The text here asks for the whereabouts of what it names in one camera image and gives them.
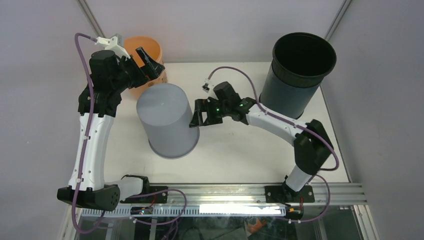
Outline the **black ribbed bin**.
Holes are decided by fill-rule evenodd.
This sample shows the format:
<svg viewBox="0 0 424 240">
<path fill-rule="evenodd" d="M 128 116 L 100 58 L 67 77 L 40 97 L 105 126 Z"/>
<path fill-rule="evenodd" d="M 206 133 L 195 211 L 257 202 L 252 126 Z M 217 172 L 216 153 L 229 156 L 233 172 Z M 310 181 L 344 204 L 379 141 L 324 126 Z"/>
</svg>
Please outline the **black ribbed bin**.
<svg viewBox="0 0 424 240">
<path fill-rule="evenodd" d="M 328 41 L 312 33 L 292 32 L 274 44 L 271 69 L 289 86 L 312 88 L 321 84 L 336 62 L 336 51 Z"/>
</svg>

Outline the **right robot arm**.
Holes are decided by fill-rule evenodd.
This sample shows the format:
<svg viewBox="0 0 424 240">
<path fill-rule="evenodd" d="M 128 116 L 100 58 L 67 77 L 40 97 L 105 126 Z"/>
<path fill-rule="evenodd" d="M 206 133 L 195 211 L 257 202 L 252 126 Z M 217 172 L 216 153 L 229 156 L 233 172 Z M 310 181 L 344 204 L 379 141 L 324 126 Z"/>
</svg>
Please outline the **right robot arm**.
<svg viewBox="0 0 424 240">
<path fill-rule="evenodd" d="M 269 110 L 250 97 L 241 98 L 232 85 L 221 82 L 213 88 L 214 97 L 196 99 L 190 128 L 217 125 L 225 117 L 274 134 L 294 148 L 295 166 L 282 184 L 282 196 L 294 203 L 302 188 L 320 171 L 333 147 L 322 123 L 302 122 Z"/>
</svg>

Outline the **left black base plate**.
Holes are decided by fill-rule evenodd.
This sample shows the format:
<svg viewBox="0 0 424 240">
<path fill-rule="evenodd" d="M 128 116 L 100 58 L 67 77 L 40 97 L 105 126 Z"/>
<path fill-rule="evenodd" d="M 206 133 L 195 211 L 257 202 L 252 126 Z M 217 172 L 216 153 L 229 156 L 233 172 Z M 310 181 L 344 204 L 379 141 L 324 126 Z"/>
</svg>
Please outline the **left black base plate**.
<svg viewBox="0 0 424 240">
<path fill-rule="evenodd" d="M 156 193 L 163 190 L 168 190 L 168 186 L 165 185 L 151 185 L 147 192 L 142 192 L 141 194 L 150 194 Z M 135 198 L 126 198 L 125 200 L 120 201 L 121 204 L 151 204 L 154 201 L 155 204 L 166 204 L 168 201 L 168 193 L 163 192 L 155 195 L 150 195 L 147 197 L 135 197 Z"/>
</svg>

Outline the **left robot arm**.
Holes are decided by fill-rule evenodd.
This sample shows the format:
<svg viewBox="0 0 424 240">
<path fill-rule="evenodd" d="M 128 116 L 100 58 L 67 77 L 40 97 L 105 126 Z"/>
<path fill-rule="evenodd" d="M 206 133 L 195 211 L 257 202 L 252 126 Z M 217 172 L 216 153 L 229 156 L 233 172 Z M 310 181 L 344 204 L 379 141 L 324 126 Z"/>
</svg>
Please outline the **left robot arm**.
<svg viewBox="0 0 424 240">
<path fill-rule="evenodd" d="M 57 199 L 78 208 L 113 211 L 119 202 L 132 197 L 145 203 L 151 196 L 145 176 L 125 175 L 106 183 L 104 162 L 110 130 L 122 92 L 158 78 L 165 67 L 138 47 L 136 53 L 144 65 L 139 67 L 132 55 L 117 51 L 94 52 L 83 62 L 87 86 L 78 97 L 80 136 L 77 158 L 67 186 L 57 190 Z"/>
</svg>

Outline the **dark blue bin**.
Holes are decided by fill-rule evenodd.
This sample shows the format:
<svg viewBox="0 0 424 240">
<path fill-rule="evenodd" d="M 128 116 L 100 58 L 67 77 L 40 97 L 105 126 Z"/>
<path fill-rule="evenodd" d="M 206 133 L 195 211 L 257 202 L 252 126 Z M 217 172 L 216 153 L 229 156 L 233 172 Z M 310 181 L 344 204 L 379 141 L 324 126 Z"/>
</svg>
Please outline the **dark blue bin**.
<svg viewBox="0 0 424 240">
<path fill-rule="evenodd" d="M 318 88 L 318 85 L 309 88 L 290 86 L 281 81 L 270 67 L 259 102 L 270 110 L 298 119 Z"/>
</svg>

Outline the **grey plastic bin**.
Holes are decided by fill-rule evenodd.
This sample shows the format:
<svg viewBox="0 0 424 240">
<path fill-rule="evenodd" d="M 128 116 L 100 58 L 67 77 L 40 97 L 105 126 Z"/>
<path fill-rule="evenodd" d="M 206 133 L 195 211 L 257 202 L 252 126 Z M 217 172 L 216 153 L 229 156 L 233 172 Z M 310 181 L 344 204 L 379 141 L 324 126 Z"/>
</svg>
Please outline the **grey plastic bin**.
<svg viewBox="0 0 424 240">
<path fill-rule="evenodd" d="M 161 83 L 139 97 L 136 111 L 150 148 L 160 157 L 178 159 L 188 155 L 200 138 L 198 127 L 189 127 L 193 113 L 184 90 Z"/>
</svg>

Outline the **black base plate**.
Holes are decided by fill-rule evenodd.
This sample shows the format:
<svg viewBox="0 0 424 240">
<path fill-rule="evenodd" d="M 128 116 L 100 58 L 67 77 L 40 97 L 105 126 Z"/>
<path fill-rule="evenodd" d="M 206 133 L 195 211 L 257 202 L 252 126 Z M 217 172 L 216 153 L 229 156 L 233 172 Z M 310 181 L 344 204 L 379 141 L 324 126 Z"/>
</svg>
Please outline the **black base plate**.
<svg viewBox="0 0 424 240">
<path fill-rule="evenodd" d="M 288 187 L 282 185 L 264 186 L 264 195 L 266 203 L 314 203 L 315 196 L 313 188 L 305 185 L 300 191 L 294 192 Z"/>
<path fill-rule="evenodd" d="M 141 194 L 150 194 L 156 193 L 163 190 L 168 190 L 168 186 L 165 185 L 151 185 L 147 192 L 142 192 Z M 150 195 L 147 197 L 135 197 L 135 198 L 126 198 L 125 200 L 120 201 L 121 204 L 151 204 L 154 201 L 155 204 L 166 204 L 168 201 L 168 193 L 163 192 L 155 195 Z"/>
</svg>

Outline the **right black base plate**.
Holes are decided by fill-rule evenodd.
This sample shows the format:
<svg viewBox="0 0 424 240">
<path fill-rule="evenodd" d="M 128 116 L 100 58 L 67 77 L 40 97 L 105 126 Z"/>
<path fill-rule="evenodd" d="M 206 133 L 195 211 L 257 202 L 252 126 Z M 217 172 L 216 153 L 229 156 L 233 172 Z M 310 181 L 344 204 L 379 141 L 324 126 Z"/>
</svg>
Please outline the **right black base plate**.
<svg viewBox="0 0 424 240">
<path fill-rule="evenodd" d="M 266 203 L 314 203 L 315 196 L 313 188 L 305 185 L 300 191 L 294 192 L 288 187 L 282 185 L 264 186 L 264 195 Z"/>
</svg>

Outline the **aluminium mounting rail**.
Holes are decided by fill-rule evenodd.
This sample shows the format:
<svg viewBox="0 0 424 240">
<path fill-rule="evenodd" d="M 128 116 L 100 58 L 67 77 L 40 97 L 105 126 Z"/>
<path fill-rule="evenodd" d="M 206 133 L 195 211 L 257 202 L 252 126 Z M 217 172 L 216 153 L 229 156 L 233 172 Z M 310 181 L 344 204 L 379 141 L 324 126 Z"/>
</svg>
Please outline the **aluminium mounting rail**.
<svg viewBox="0 0 424 240">
<path fill-rule="evenodd" d="M 150 186 L 168 186 L 168 189 L 155 192 L 167 193 L 167 205 L 182 205 L 187 200 L 188 206 L 200 204 L 281 204 L 266 203 L 264 186 L 282 186 L 281 183 L 255 184 L 150 184 Z M 312 186 L 315 202 L 286 203 L 292 206 L 349 206 L 367 205 L 365 193 L 359 183 L 309 183 Z"/>
</svg>

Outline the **orange capybara bin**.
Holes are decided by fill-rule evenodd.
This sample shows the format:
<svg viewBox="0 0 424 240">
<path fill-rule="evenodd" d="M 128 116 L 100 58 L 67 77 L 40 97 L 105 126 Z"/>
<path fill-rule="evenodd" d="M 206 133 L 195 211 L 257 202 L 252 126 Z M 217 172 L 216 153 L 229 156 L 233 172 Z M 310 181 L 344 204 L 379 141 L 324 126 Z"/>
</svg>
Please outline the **orange capybara bin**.
<svg viewBox="0 0 424 240">
<path fill-rule="evenodd" d="M 155 39 L 148 36 L 133 36 L 124 40 L 124 48 L 133 57 L 138 67 L 143 67 L 145 65 L 141 57 L 136 52 L 136 49 L 139 47 L 142 47 L 155 62 L 162 65 L 164 64 L 162 48 Z M 149 87 L 162 83 L 168 83 L 168 77 L 165 70 L 162 72 L 160 77 L 153 79 L 142 86 L 131 88 L 129 89 L 129 92 L 137 100 Z"/>
</svg>

